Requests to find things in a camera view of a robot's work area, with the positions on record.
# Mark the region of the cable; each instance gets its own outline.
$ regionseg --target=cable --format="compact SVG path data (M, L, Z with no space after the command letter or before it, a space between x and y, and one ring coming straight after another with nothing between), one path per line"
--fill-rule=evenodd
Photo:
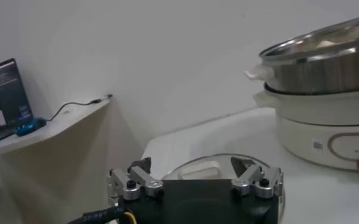
M103 99L95 99L95 100L92 100L92 101L90 101L90 102L88 102L88 103L77 103L77 102L64 103L64 104L60 107L60 109L57 110L56 114L53 115L53 117L51 117L50 119L46 119L46 121L53 121L53 119L54 119L55 117L57 117L57 115L59 115L59 113L61 112L61 110L62 110L65 106L67 106L67 105L89 106L89 105L91 105L91 104L100 103L100 102L102 102L102 100L109 99L109 98L112 98L112 97L113 97L112 94L108 94L108 95L106 95Z
M68 224L103 224L115 219L120 219L121 217L124 217L124 210L120 207L111 207L108 209L83 213L82 217L75 219Z
M135 217L135 215L133 215L133 213L131 213L131 212L124 212L124 214L131 219L132 224L137 224L136 217Z

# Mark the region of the pot handle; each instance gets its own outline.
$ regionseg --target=pot handle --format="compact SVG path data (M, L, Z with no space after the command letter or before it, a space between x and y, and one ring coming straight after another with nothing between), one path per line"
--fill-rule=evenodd
M266 81L267 79L274 78L274 71L272 70L272 68L264 66L262 64L254 66L250 70L245 71L244 74L250 80Z
M278 108L280 105L279 99L268 94L266 91L260 91L259 93L254 94L253 98L258 107Z

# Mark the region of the computer mouse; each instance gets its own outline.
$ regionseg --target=computer mouse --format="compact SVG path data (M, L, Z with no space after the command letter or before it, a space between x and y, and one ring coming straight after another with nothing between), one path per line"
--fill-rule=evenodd
M16 134L17 136L24 136L44 127L45 125L46 120L44 118L36 117L28 123L16 127L16 129L14 130L14 134Z

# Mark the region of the pot lid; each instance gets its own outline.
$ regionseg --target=pot lid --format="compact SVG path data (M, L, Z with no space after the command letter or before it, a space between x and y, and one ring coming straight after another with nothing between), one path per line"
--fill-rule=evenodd
M359 18L328 26L282 43L260 53L264 60L308 57L359 46Z
M269 168L266 163L251 156L216 154L189 161L165 175L163 180L234 179L253 164L264 170Z

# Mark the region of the black cable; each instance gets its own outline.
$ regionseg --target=black cable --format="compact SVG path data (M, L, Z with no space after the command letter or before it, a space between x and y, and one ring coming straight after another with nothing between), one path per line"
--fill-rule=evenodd
M112 97L113 97L112 94L108 94L108 95L106 95L105 98L103 98L103 99L95 99L95 100L92 100L92 101L90 101L90 102L88 102L88 103L77 103L77 102L64 103L64 104L60 107L60 109L57 110L56 114L53 115L53 117L51 117L50 119L46 119L46 121L53 121L53 119L54 119L57 115L59 115L59 113L61 112L61 110L62 110L65 106L67 106L67 105L89 106L89 105L91 105L91 104L100 103L100 102L102 102L102 100L109 99L109 98L112 98Z
M120 207L111 207L94 212L84 213L82 217L75 219L68 224L105 224L124 216L124 210Z

